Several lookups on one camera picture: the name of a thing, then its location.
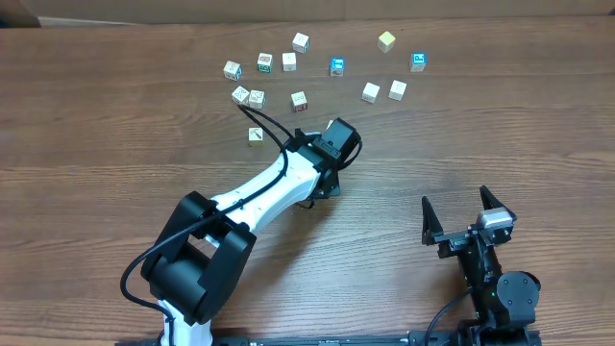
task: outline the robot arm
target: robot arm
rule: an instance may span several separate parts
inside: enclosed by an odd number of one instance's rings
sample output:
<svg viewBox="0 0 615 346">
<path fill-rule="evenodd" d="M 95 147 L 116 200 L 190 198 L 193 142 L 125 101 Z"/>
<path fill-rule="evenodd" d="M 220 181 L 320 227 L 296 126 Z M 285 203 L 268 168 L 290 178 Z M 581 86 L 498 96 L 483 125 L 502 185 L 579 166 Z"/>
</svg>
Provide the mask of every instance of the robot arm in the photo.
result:
<svg viewBox="0 0 615 346">
<path fill-rule="evenodd" d="M 227 214 L 237 224 L 246 223 L 251 233 L 259 232 L 286 208 L 308 199 L 317 187 L 321 173 L 314 169 L 312 162 L 297 152 L 286 151 L 286 155 L 288 157 L 286 175 L 254 201 Z M 219 210 L 230 207 L 237 203 L 239 199 L 251 195 L 271 182 L 282 170 L 282 167 L 283 155 L 280 154 L 269 168 L 262 171 L 251 181 L 231 192 L 217 195 L 211 200 L 218 203 L 217 208 Z M 216 247 L 219 245 L 219 242 L 209 235 L 206 236 L 206 239 Z"/>
<path fill-rule="evenodd" d="M 156 244 L 175 238 L 148 255 L 141 267 L 150 292 L 174 316 L 174 321 L 167 321 L 175 326 L 174 346 L 210 346 L 209 321 L 233 293 L 257 240 L 255 233 L 297 202 L 339 194 L 337 173 L 349 164 L 359 144 L 357 131 L 339 118 L 322 135 L 296 130 L 285 144 L 285 175 L 254 199 L 249 197 L 280 175 L 284 154 L 231 192 L 207 199 L 193 191 L 180 201 Z M 239 208 L 221 212 L 237 204 Z M 216 215 L 215 221 L 178 235 Z M 216 246 L 213 256 L 208 258 L 187 242 L 190 235 Z M 165 323 L 164 328 L 161 344 L 169 345 L 169 326 Z"/>
</svg>

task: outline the white cube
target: white cube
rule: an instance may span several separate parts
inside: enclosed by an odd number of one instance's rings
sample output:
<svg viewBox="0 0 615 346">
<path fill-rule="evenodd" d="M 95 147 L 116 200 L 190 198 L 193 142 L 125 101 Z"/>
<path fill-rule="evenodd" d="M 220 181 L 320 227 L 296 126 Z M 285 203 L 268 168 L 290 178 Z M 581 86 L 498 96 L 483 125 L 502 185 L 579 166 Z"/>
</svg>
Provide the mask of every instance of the white cube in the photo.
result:
<svg viewBox="0 0 615 346">
<path fill-rule="evenodd" d="M 250 107 L 255 110 L 260 110 L 265 106 L 265 92 L 252 90 L 250 91 Z"/>
<path fill-rule="evenodd" d="M 295 39 L 292 40 L 292 50 L 299 53 L 305 53 L 309 47 L 309 37 L 301 33 L 295 35 Z"/>
<path fill-rule="evenodd" d="M 271 54 L 260 53 L 258 55 L 257 67 L 258 71 L 264 73 L 271 73 L 271 64 L 273 63 L 273 56 Z"/>
<path fill-rule="evenodd" d="M 406 92 L 406 83 L 400 81 L 393 81 L 391 85 L 391 90 L 388 92 L 388 97 L 393 100 L 402 101 L 404 97 L 404 92 Z"/>
<path fill-rule="evenodd" d="M 412 53 L 410 59 L 410 72 L 422 72 L 427 66 L 427 57 L 425 53 Z"/>
<path fill-rule="evenodd" d="M 262 134 L 262 128 L 250 128 L 248 129 L 248 145 L 250 146 L 263 146 L 264 135 Z"/>
<path fill-rule="evenodd" d="M 227 61 L 227 64 L 224 66 L 224 77 L 238 81 L 241 77 L 241 64 Z"/>
<path fill-rule="evenodd" d="M 380 37 L 378 37 L 378 48 L 380 48 L 383 53 L 390 51 L 394 45 L 395 37 L 391 35 L 391 33 L 384 32 Z"/>
<path fill-rule="evenodd" d="M 282 67 L 286 72 L 297 70 L 297 56 L 295 53 L 282 54 Z"/>
<path fill-rule="evenodd" d="M 369 103 L 374 103 L 374 101 L 376 101 L 376 96 L 378 96 L 378 91 L 381 88 L 379 86 L 373 85 L 371 83 L 368 83 L 365 85 L 365 89 L 363 90 L 363 96 L 361 97 L 361 99 L 369 102 Z"/>
<path fill-rule="evenodd" d="M 302 91 L 290 95 L 290 98 L 292 99 L 293 111 L 305 111 L 308 109 L 308 99 L 306 99 L 306 95 Z"/>
<path fill-rule="evenodd" d="M 238 105 L 249 105 L 248 99 L 250 98 L 250 91 L 246 90 L 243 86 L 238 86 L 231 96 L 233 97 L 233 101 Z"/>
</svg>

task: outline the wood grain surface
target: wood grain surface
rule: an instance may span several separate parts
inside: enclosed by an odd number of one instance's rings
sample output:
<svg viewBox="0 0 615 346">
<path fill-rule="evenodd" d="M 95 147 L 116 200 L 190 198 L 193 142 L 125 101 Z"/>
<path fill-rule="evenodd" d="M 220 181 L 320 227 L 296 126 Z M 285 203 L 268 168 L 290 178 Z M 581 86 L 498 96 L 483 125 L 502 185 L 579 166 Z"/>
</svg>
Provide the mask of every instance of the wood grain surface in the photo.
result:
<svg viewBox="0 0 615 346">
<path fill-rule="evenodd" d="M 384 54 L 385 30 L 397 37 Z M 282 72 L 295 33 L 311 37 Z M 409 73 L 413 51 L 427 53 Z M 274 71 L 257 71 L 258 53 Z M 329 77 L 331 57 L 346 59 Z M 424 330 L 463 290 L 455 259 L 421 245 L 421 197 L 446 231 L 481 210 L 479 186 L 519 216 L 504 270 L 543 283 L 546 345 L 615 338 L 615 18 L 234 24 L 0 32 L 0 345 L 111 345 L 158 335 L 161 316 L 119 278 L 179 200 L 249 180 L 277 156 L 223 78 L 264 90 L 288 128 L 337 116 L 364 148 L 342 195 L 291 208 L 258 242 L 215 329 L 249 336 Z M 387 98 L 407 83 L 402 102 Z M 379 85 L 374 105 L 360 100 Z M 309 109 L 290 110 L 304 91 Z M 129 289 L 151 297 L 137 274 Z M 445 316 L 471 317 L 470 301 Z"/>
</svg>

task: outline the small cube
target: small cube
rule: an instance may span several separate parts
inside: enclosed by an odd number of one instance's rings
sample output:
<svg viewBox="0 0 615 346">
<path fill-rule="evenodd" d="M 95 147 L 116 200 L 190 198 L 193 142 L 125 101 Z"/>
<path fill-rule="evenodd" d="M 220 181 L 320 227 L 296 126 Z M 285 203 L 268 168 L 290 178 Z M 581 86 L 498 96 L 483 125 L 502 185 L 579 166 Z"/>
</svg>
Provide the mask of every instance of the small cube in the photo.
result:
<svg viewBox="0 0 615 346">
<path fill-rule="evenodd" d="M 297 33 L 292 40 L 292 50 L 299 53 L 305 53 L 308 51 L 309 37 L 301 33 Z"/>
<path fill-rule="evenodd" d="M 388 97 L 393 100 L 402 101 L 404 97 L 404 92 L 406 92 L 406 83 L 400 81 L 393 81 L 391 85 L 391 90 L 388 92 Z"/>
<path fill-rule="evenodd" d="M 250 98 L 250 91 L 246 90 L 243 86 L 238 86 L 233 91 L 233 101 L 238 105 L 249 106 L 248 99 Z"/>
<path fill-rule="evenodd" d="M 302 91 L 290 95 L 290 98 L 292 99 L 293 111 L 305 111 L 308 109 L 308 99 L 306 99 L 306 95 Z"/>
<path fill-rule="evenodd" d="M 393 48 L 395 45 L 395 37 L 391 35 L 389 32 L 384 32 L 380 37 L 378 37 L 378 48 L 380 48 L 383 53 L 386 53 Z"/>
<path fill-rule="evenodd" d="M 258 71 L 264 73 L 271 73 L 271 64 L 273 63 L 273 56 L 271 54 L 260 53 L 258 55 L 257 67 Z"/>
<path fill-rule="evenodd" d="M 425 53 L 412 53 L 412 60 L 410 60 L 410 72 L 422 72 L 427 65 L 427 58 Z"/>
<path fill-rule="evenodd" d="M 241 77 L 241 64 L 228 61 L 224 66 L 224 77 L 230 80 L 238 81 Z"/>
<path fill-rule="evenodd" d="M 376 101 L 376 96 L 378 96 L 378 91 L 381 88 L 379 86 L 373 85 L 371 83 L 368 83 L 365 85 L 365 89 L 363 90 L 363 96 L 361 97 L 361 99 L 369 102 L 369 103 L 374 103 L 374 101 Z"/>
<path fill-rule="evenodd" d="M 248 145 L 255 147 L 261 147 L 264 145 L 264 136 L 262 135 L 262 128 L 248 129 Z"/>
<path fill-rule="evenodd" d="M 282 54 L 282 67 L 286 72 L 297 70 L 297 56 L 295 53 Z"/>
<path fill-rule="evenodd" d="M 344 58 L 331 59 L 331 75 L 332 77 L 341 77 L 344 75 Z"/>
<path fill-rule="evenodd" d="M 255 110 L 260 110 L 265 106 L 265 92 L 252 90 L 250 91 L 250 107 Z"/>
</svg>

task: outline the black cable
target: black cable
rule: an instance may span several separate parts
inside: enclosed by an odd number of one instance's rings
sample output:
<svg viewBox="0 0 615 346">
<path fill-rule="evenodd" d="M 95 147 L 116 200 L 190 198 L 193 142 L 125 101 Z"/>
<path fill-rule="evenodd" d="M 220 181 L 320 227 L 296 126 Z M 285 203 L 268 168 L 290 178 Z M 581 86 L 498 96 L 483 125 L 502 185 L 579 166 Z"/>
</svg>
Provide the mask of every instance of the black cable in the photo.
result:
<svg viewBox="0 0 615 346">
<path fill-rule="evenodd" d="M 472 293 L 472 287 L 468 288 L 468 290 L 465 291 L 465 293 L 463 293 L 460 297 L 453 299 L 449 304 L 444 306 L 444 308 L 442 308 L 442 310 L 438 312 L 435 315 L 435 317 L 433 317 L 433 319 L 431 320 L 430 326 L 427 328 L 427 331 L 425 332 L 425 346 L 430 346 L 430 334 L 433 328 L 435 328 L 436 323 L 438 323 L 438 319 L 440 319 L 440 317 L 442 317 L 442 315 L 446 313 L 446 311 L 448 311 L 455 305 L 459 304 L 459 302 L 461 302 L 463 298 L 465 298 L 470 293 Z"/>
<path fill-rule="evenodd" d="M 301 204 L 301 202 L 295 203 L 295 206 L 300 207 L 302 209 L 312 209 L 314 208 L 315 204 L 316 204 L 316 199 L 312 197 L 309 199 L 309 206 L 306 207 L 303 204 Z"/>
<path fill-rule="evenodd" d="M 358 142 L 357 153 L 350 160 L 346 160 L 344 163 L 342 163 L 342 165 L 339 166 L 339 168 L 337 170 L 340 171 L 340 170 L 348 167 L 349 165 L 351 165 L 351 163 L 353 163 L 353 161 L 358 157 L 358 154 L 361 153 L 361 149 L 363 149 L 363 141 L 362 140 L 360 140 Z"/>
<path fill-rule="evenodd" d="M 241 110 L 242 108 L 248 111 L 251 111 L 253 113 L 256 113 L 260 116 L 262 116 L 263 118 L 265 118 L 265 120 L 269 121 L 270 123 L 276 125 L 278 127 L 278 129 L 284 131 L 284 133 L 289 137 L 289 138 L 294 138 L 294 136 L 284 127 L 282 126 L 279 122 L 277 122 L 276 120 L 272 119 L 271 117 L 269 117 L 269 115 L 263 114 L 262 112 L 253 109 L 252 107 L 248 107 L 248 106 L 243 106 L 243 105 L 238 105 L 239 109 Z"/>
<path fill-rule="evenodd" d="M 268 190 L 269 188 L 271 188 L 271 186 L 275 185 L 277 182 L 280 181 L 280 179 L 286 174 L 286 170 L 288 169 L 288 155 L 286 154 L 286 150 L 284 149 L 283 144 L 280 142 L 280 140 L 269 130 L 267 129 L 266 126 L 264 126 L 261 122 L 259 122 L 258 120 L 256 120 L 254 118 L 253 115 L 249 114 L 246 110 L 248 111 L 253 111 L 256 114 L 264 117 L 265 119 L 271 121 L 274 125 L 276 125 L 277 127 L 279 127 L 280 129 L 282 129 L 283 131 L 285 131 L 287 134 L 290 134 L 288 132 L 287 129 L 285 129 L 282 125 L 280 125 L 278 122 L 276 122 L 275 120 L 269 118 L 267 115 L 256 111 L 252 108 L 249 107 L 245 107 L 245 106 L 239 106 L 239 109 L 241 111 L 243 111 L 244 114 L 246 114 L 246 116 L 248 118 L 250 118 L 252 121 L 254 121 L 257 125 L 259 125 L 263 131 L 265 131 L 270 137 L 271 139 L 273 139 L 276 144 L 278 144 L 278 146 L 280 147 L 280 151 L 282 152 L 283 158 L 284 158 L 284 164 L 283 164 L 283 168 L 282 170 L 280 170 L 280 173 L 278 173 L 278 176 L 276 178 L 274 178 L 271 182 L 269 182 L 267 185 L 261 187 L 258 191 L 252 193 L 250 196 L 241 199 L 239 201 L 237 201 L 237 203 L 233 204 L 232 206 L 219 211 L 218 213 L 216 213 L 215 215 L 212 215 L 210 217 L 207 217 L 201 221 L 195 222 L 192 225 L 184 228 L 183 230 L 179 231 L 178 233 L 171 235 L 170 237 L 168 237 L 167 239 L 161 241 L 160 243 L 152 246 L 151 248 L 149 248 L 148 250 L 146 250 L 145 252 L 143 252 L 141 255 L 139 255 L 136 259 L 134 259 L 129 265 L 128 267 L 126 267 L 126 270 L 124 270 L 124 273 L 122 274 L 122 278 L 120 279 L 119 282 L 119 287 L 120 290 L 122 291 L 122 294 L 124 295 L 124 297 L 126 299 L 128 299 L 129 301 L 136 303 L 138 305 L 141 305 L 143 307 L 146 308 L 150 308 L 150 309 L 154 309 L 157 311 L 162 312 L 165 316 L 166 316 L 166 320 L 165 322 L 169 323 L 169 346 L 173 346 L 173 333 L 174 333 L 174 324 L 173 324 L 173 315 L 171 314 L 171 312 L 168 309 L 165 309 L 157 304 L 153 304 L 150 303 L 148 301 L 145 301 L 143 299 L 140 298 L 136 298 L 134 295 L 132 295 L 127 288 L 126 282 L 128 281 L 128 277 L 131 275 L 131 273 L 133 272 L 133 270 L 135 270 L 135 268 L 138 266 L 139 263 L 141 263 L 142 261 L 144 261 L 148 256 L 150 256 L 151 254 L 153 254 L 155 251 L 157 251 L 158 249 L 160 249 L 162 246 L 168 244 L 169 242 L 173 241 L 174 239 L 178 238 L 179 236 L 185 235 L 185 234 L 190 234 L 196 230 L 198 230 L 199 228 L 207 225 L 209 222 L 214 221 L 216 218 L 219 218 L 233 210 L 236 210 L 238 208 L 242 208 L 246 203 L 254 200 L 255 198 L 259 197 L 260 194 L 262 194 L 263 192 L 265 192 L 266 190 Z"/>
</svg>

